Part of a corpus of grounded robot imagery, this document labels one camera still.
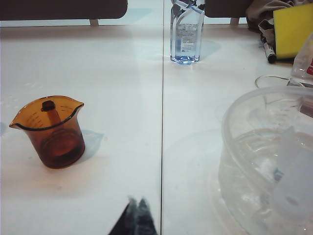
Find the black object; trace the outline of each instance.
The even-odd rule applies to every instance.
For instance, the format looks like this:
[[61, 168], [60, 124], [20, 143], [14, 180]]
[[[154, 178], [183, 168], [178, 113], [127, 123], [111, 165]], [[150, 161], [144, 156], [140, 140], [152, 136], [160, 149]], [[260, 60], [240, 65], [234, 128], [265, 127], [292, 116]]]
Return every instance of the black object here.
[[246, 16], [246, 9], [253, 0], [205, 0], [205, 15], [212, 18]]
[[0, 20], [117, 19], [127, 0], [1, 0]]
[[261, 34], [261, 42], [263, 44], [263, 48], [265, 51], [265, 55], [268, 59], [268, 62], [270, 64], [275, 63], [275, 61], [277, 59], [275, 51], [274, 51], [273, 47], [266, 41], [266, 38], [263, 36], [263, 34]]
[[43, 107], [41, 108], [42, 112], [50, 111], [55, 109], [55, 103], [52, 100], [47, 100], [43, 102]]
[[109, 235], [157, 235], [146, 200], [130, 199]]

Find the water bottle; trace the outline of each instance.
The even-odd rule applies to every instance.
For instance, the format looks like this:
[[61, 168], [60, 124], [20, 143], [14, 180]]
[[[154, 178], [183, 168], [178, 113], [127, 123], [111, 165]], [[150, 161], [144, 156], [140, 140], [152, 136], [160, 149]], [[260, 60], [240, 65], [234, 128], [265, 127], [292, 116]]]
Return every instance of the water bottle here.
[[172, 0], [171, 60], [189, 65], [200, 60], [204, 0]]
[[308, 37], [294, 59], [291, 71], [291, 83], [313, 86], [313, 33]]

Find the yellow sponge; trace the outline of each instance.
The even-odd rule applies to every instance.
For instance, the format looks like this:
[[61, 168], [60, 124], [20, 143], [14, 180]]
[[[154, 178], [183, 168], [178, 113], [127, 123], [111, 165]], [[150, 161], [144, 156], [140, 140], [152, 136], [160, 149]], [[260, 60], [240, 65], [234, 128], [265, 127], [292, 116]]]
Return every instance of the yellow sponge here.
[[293, 58], [313, 32], [313, 3], [274, 11], [277, 59]]

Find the measuring cup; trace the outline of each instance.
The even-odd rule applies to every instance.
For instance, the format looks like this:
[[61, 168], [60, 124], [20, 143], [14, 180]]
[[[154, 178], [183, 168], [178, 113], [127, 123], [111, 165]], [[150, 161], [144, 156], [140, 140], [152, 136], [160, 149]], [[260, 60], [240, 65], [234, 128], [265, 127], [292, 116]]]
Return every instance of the measuring cup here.
[[64, 168], [77, 161], [85, 150], [77, 121], [83, 106], [62, 95], [43, 97], [25, 105], [9, 126], [28, 135], [44, 165]]

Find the clear plastic bowl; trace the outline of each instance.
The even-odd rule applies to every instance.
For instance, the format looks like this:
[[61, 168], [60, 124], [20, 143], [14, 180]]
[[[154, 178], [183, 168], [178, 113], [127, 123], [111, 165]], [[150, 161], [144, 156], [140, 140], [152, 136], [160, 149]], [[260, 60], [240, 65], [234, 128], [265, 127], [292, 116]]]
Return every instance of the clear plastic bowl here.
[[272, 87], [237, 99], [223, 120], [219, 181], [251, 235], [313, 235], [313, 89]]

